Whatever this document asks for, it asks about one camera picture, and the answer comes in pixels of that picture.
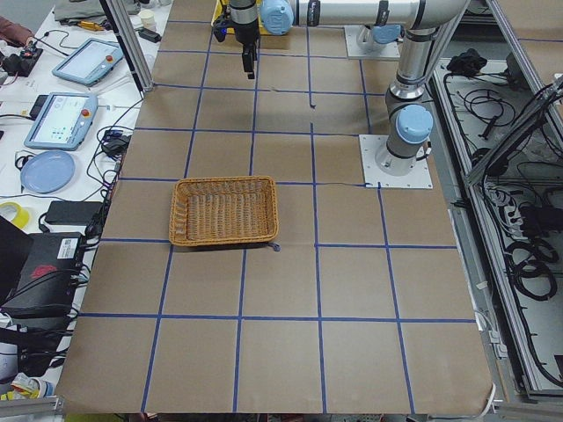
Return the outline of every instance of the yellow tape roll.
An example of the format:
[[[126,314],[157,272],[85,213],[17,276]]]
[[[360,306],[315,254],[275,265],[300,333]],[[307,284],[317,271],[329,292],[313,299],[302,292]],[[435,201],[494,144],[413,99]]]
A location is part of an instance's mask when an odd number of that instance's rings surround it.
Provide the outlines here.
[[[29,222],[29,213],[16,202],[0,204],[0,215],[19,229]]]

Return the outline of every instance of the blue joint cap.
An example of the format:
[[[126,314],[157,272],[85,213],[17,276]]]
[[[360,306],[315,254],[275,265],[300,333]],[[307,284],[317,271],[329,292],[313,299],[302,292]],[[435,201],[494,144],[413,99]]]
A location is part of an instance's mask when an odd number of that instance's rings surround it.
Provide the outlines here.
[[[371,35],[377,44],[389,44],[401,36],[401,25],[374,26]]]
[[[432,127],[434,118],[422,105],[408,105],[398,114],[397,133],[406,143],[423,143],[432,132]]]
[[[263,0],[260,6],[262,25],[273,35],[283,35],[293,25],[293,10],[288,0]]]

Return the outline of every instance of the person's sleeve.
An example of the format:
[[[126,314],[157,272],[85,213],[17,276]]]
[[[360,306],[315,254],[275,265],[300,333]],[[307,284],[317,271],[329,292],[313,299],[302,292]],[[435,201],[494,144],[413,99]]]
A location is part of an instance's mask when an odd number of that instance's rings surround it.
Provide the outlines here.
[[[0,34],[10,42],[19,46],[24,46],[33,33],[20,24],[14,24],[6,18],[0,16]]]

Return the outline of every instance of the woven basket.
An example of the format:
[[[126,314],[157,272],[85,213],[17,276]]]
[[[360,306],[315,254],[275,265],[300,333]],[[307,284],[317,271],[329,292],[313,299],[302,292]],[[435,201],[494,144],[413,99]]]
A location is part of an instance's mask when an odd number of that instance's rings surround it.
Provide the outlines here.
[[[260,243],[277,234],[275,182],[269,177],[184,178],[174,186],[174,245]]]

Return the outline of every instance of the white mounting plate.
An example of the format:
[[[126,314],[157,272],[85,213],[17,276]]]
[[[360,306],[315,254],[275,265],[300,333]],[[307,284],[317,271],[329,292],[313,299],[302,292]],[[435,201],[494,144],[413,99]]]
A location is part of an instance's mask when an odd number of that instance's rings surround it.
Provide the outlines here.
[[[356,37],[360,32],[359,25],[344,25],[344,38],[348,51],[348,59],[371,59],[382,62],[398,62],[400,52],[398,51],[397,41],[387,44],[378,50],[364,51],[358,46]]]
[[[387,135],[360,135],[362,151],[363,180],[367,187],[432,189],[432,178],[426,160],[417,161],[413,169],[405,176],[392,176],[382,171],[376,164],[376,152],[387,142]],[[420,148],[417,156],[423,156]]]

